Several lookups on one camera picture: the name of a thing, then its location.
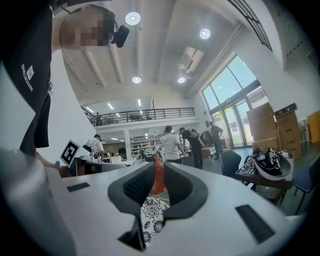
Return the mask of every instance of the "black chair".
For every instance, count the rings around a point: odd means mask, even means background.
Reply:
[[[310,164],[309,168],[300,170],[293,177],[293,185],[296,187],[294,196],[296,195],[298,189],[303,192],[302,199],[294,215],[298,214],[306,194],[310,193],[315,188],[315,186],[319,183],[319,178],[320,178],[319,169],[320,169],[320,154]]]
[[[234,178],[239,169],[241,156],[232,150],[225,151],[220,155],[222,175]]]

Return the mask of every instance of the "black t-shirt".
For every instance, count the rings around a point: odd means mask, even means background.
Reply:
[[[191,133],[189,130],[184,130],[182,132],[182,139],[186,139],[189,141],[191,150],[201,149],[201,144],[197,138],[191,137]]]
[[[219,133],[222,133],[222,132],[223,132],[223,130],[222,130],[219,126],[216,126],[216,125],[215,125],[215,126],[211,127],[212,140],[213,140],[214,142],[220,140],[220,138],[219,138]]]
[[[14,46],[8,47],[3,63],[13,84],[24,100],[35,111],[22,140],[20,150],[34,156],[36,148],[48,147],[48,118],[50,110],[50,96],[48,88],[50,82],[52,11],[48,4],[38,6],[33,11],[33,19],[26,10],[26,22],[16,31],[12,28]]]

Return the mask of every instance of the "ceiling light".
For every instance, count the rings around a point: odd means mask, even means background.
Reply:
[[[132,82],[134,82],[135,84],[139,84],[141,82],[141,77],[135,76],[134,78],[132,78]]]
[[[89,110],[91,113],[94,113],[90,108],[86,107],[87,110]]]
[[[204,28],[200,31],[200,37],[202,39],[208,39],[210,37],[211,33],[210,30],[207,28]]]
[[[179,79],[178,79],[178,83],[179,84],[182,84],[182,83],[184,83],[186,81],[186,79],[184,78],[184,77],[180,77]]]
[[[140,22],[140,19],[140,14],[134,11],[125,16],[125,22],[129,25],[137,25]]]

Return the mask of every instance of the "ceiling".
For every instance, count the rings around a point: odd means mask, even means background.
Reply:
[[[239,19],[226,0],[113,0],[95,4],[115,13],[116,22],[138,12],[141,21],[128,25],[130,33],[122,48],[114,45],[63,50],[66,71],[79,103],[150,98],[154,95],[186,96],[219,55]],[[69,7],[70,11],[81,5]],[[66,15],[61,11],[57,17]],[[201,29],[209,39],[201,39]],[[191,58],[186,54],[197,54]],[[141,77],[134,84],[132,78]],[[179,77],[186,81],[178,83]]]
[[[185,123],[185,124],[179,124],[179,125],[173,125],[172,129],[174,130],[173,133],[178,133],[179,128],[181,127],[192,127],[194,123]],[[133,129],[129,131],[130,139],[133,139],[134,137],[141,137],[145,136],[145,134],[148,134],[149,136],[153,135],[154,132],[158,132],[159,135],[164,133],[166,126],[158,126],[158,127],[151,127],[151,128],[143,128],[143,129]],[[101,141],[105,142],[107,144],[111,143],[119,143],[123,142],[125,140],[125,132],[123,130],[119,131],[112,131],[112,132],[106,132],[106,133],[99,133],[101,136]]]
[[[141,106],[139,106],[138,99],[130,98],[130,99],[120,99],[120,100],[110,100],[110,101],[103,101],[99,103],[83,105],[84,108],[88,107],[96,115],[97,112],[100,114],[108,114],[108,113],[119,113],[125,111],[134,111],[134,110],[149,110],[151,109],[152,98],[139,98]]]

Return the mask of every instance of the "floor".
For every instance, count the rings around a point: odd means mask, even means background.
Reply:
[[[320,154],[320,143],[305,143],[302,146],[303,150],[302,150],[302,159],[300,160],[296,160],[294,162],[294,171],[295,172],[299,172],[301,169],[303,168],[307,168],[312,161],[317,157],[318,154]],[[234,150],[237,154],[239,154],[242,157],[242,162],[240,163],[240,166],[243,165],[243,162],[245,160],[245,158],[247,157],[247,155],[249,155],[250,153],[252,153],[252,149],[235,149]],[[189,157],[188,159],[186,159],[184,161],[184,164],[187,166],[193,166],[193,159],[192,157]],[[215,173],[215,174],[221,174],[221,162],[220,160],[215,160],[214,158],[204,158],[203,159],[203,170],[211,172],[211,173]],[[302,191],[299,191],[296,193],[296,195],[294,195],[296,191],[296,188],[294,186],[292,186],[291,189],[289,189],[286,194],[285,197],[283,199],[283,202],[281,203],[281,205],[278,205],[278,207],[282,210],[282,212],[286,215],[286,216],[292,216],[295,214],[298,205],[300,203],[300,200],[302,198]],[[311,199],[313,195],[313,191],[309,194],[305,195],[303,204],[299,210],[298,215],[303,214],[308,207],[309,201]],[[165,203],[167,203],[169,205],[169,195],[168,193],[164,193],[162,195],[160,195],[160,197],[163,199],[163,201]]]

